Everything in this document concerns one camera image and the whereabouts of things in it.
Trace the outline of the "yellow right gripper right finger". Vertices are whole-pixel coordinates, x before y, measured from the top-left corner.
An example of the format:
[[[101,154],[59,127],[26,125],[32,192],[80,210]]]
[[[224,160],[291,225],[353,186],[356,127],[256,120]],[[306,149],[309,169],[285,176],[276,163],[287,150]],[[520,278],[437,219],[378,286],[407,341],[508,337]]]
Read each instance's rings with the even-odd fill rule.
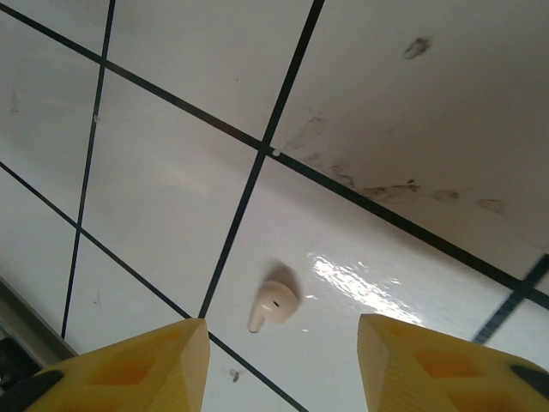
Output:
[[[358,359],[370,411],[546,411],[548,372],[521,357],[363,314]]]

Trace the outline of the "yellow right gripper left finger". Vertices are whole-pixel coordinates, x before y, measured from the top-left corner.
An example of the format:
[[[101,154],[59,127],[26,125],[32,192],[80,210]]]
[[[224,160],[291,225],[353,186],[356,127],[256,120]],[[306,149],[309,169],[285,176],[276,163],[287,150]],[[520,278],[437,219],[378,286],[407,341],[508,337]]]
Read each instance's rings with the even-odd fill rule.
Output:
[[[10,411],[198,411],[210,347],[193,318],[51,365],[8,391]]]

